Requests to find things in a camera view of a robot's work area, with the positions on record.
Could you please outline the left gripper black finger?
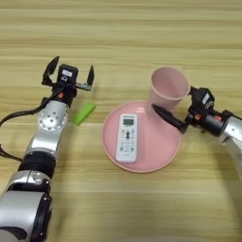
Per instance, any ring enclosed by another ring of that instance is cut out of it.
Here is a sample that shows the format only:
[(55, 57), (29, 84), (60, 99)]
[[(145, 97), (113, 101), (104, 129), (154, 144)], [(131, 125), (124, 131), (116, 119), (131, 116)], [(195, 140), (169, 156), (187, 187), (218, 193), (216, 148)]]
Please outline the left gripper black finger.
[(92, 86), (94, 79), (95, 79), (95, 70), (94, 70), (94, 67), (91, 65), (91, 68), (90, 68), (90, 71), (89, 71), (89, 74), (88, 74), (88, 77), (87, 77), (87, 84), (89, 86)]
[(42, 85), (52, 85), (52, 79), (50, 78), (51, 75), (54, 74), (57, 64), (59, 62), (59, 56), (55, 57), (51, 62), (49, 62), (43, 72), (43, 80)]

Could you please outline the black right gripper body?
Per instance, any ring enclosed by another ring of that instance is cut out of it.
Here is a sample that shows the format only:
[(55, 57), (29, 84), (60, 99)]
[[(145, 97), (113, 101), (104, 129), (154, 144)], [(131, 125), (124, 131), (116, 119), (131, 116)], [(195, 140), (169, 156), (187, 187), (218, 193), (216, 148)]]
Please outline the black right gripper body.
[(214, 136), (219, 136), (225, 122), (233, 115), (224, 110), (218, 112), (214, 109), (215, 97), (207, 88), (197, 88), (194, 95), (191, 95), (191, 106), (185, 121), (193, 127), (201, 127)]

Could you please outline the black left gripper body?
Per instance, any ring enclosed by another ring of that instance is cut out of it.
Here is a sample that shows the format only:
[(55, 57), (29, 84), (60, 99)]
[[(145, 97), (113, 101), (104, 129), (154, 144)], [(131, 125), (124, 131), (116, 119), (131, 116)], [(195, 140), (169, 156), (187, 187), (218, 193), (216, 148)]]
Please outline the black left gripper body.
[(68, 107), (71, 107), (73, 99), (77, 96), (78, 89), (91, 91), (93, 82), (94, 81), (92, 79), (86, 83), (63, 81), (53, 83), (52, 81), (44, 80), (42, 85), (50, 86), (52, 88), (52, 95), (50, 97), (45, 97), (42, 101), (42, 105), (45, 107), (50, 101), (58, 101), (60, 103), (64, 103)]

